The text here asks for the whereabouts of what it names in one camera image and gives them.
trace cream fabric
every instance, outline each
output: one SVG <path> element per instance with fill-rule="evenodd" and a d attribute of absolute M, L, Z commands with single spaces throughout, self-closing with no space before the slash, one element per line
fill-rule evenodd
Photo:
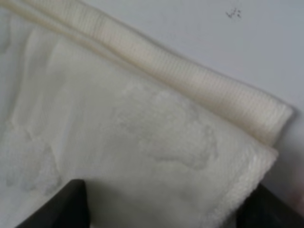
<path fill-rule="evenodd" d="M 44 14 L 23 1 L 1 3 L 44 28 L 11 16 L 0 55 L 0 64 L 10 58 L 0 68 L 9 82 L 0 90 L 0 227 L 16 226 L 70 179 L 84 178 L 93 227 L 218 228 L 274 163 L 275 150 L 205 107 L 234 123 L 249 118 L 270 144 L 291 113 L 283 103 L 77 1 L 28 2 Z M 192 93 L 193 81 L 182 86 L 188 76 L 207 82 Z M 220 89 L 268 106 L 257 115 L 243 98 L 226 104 Z"/>

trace white blanket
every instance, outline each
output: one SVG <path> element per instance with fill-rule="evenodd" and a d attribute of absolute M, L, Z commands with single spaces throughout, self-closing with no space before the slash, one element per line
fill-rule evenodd
<path fill-rule="evenodd" d="M 132 59 L 138 49 L 128 56 L 130 40 L 140 36 L 109 18 L 99 23 L 102 13 L 71 0 L 24 2 L 42 11 L 2 1 L 57 33 L 18 16 L 9 20 L 10 42 L 1 57 L 10 57 L 10 65 L 0 69 L 6 82 L 0 85 L 0 227 L 19 224 L 72 178 L 87 182 L 93 227 L 219 227 L 275 161 L 277 152 L 258 140 L 273 143 L 291 109 L 209 71 L 208 86 L 192 93 L 191 78 L 203 68 L 159 47 L 169 56 L 161 67 L 153 65 L 160 64 L 158 49 L 153 59 L 154 48 Z M 80 21 L 85 31 L 71 28 Z M 109 33 L 103 42 L 84 36 L 102 26 L 129 36 L 120 35 L 120 44 Z M 183 87 L 180 79 L 188 76 L 191 85 Z M 227 94 L 249 97 L 229 103 Z M 250 113 L 252 106 L 263 110 Z"/>

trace black object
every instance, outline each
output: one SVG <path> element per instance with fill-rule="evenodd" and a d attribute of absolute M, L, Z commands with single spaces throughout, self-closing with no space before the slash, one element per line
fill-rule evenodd
<path fill-rule="evenodd" d="M 43 207 L 16 228 L 89 228 L 86 184 L 71 180 Z"/>
<path fill-rule="evenodd" d="M 304 218 L 260 185 L 239 210 L 237 228 L 304 228 Z"/>

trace folded fabric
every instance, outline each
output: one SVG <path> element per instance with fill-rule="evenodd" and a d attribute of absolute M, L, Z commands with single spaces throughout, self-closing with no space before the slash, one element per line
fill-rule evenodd
<path fill-rule="evenodd" d="M 7 67 L 0 68 L 1 228 L 22 222 L 74 178 L 86 180 L 93 227 L 218 228 L 274 163 L 275 150 L 225 119 L 270 144 L 291 113 L 285 104 L 77 1 L 0 2 L 44 26 L 12 15 L 0 55 Z M 193 77 L 209 82 L 192 94 Z M 248 99 L 230 102 L 219 89 Z M 263 114 L 250 115 L 245 100 L 261 102 Z"/>

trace white wall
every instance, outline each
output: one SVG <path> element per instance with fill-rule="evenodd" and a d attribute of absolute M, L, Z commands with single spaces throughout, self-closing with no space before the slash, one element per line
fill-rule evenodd
<path fill-rule="evenodd" d="M 296 118 L 277 145 L 281 156 L 265 184 L 290 204 L 298 191 L 304 194 L 303 0 L 84 1 L 170 49 L 295 107 Z"/>

